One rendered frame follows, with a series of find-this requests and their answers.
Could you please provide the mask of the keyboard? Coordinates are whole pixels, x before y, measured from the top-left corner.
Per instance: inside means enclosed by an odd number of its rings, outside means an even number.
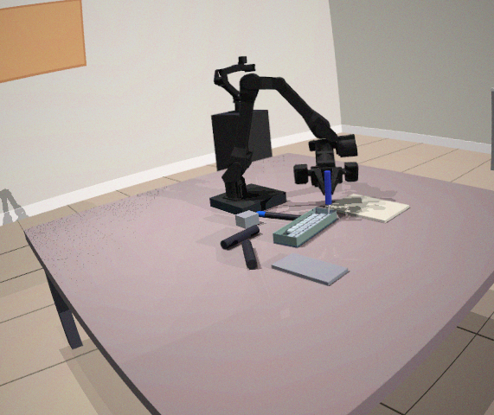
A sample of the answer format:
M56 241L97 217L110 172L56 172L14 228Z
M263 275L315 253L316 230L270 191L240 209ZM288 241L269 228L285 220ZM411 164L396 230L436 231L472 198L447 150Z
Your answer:
M273 243L299 247L337 220L337 211L315 207L273 233Z

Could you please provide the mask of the cream flat rectangular panel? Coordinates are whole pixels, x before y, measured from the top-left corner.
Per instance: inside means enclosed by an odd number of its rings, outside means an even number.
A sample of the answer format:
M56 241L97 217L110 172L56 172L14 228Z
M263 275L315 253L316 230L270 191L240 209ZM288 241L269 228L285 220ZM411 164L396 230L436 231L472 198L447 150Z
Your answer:
M386 223L409 208L409 205L384 201L362 195L346 196L343 199L330 204L330 209L337 213L347 214L364 219Z

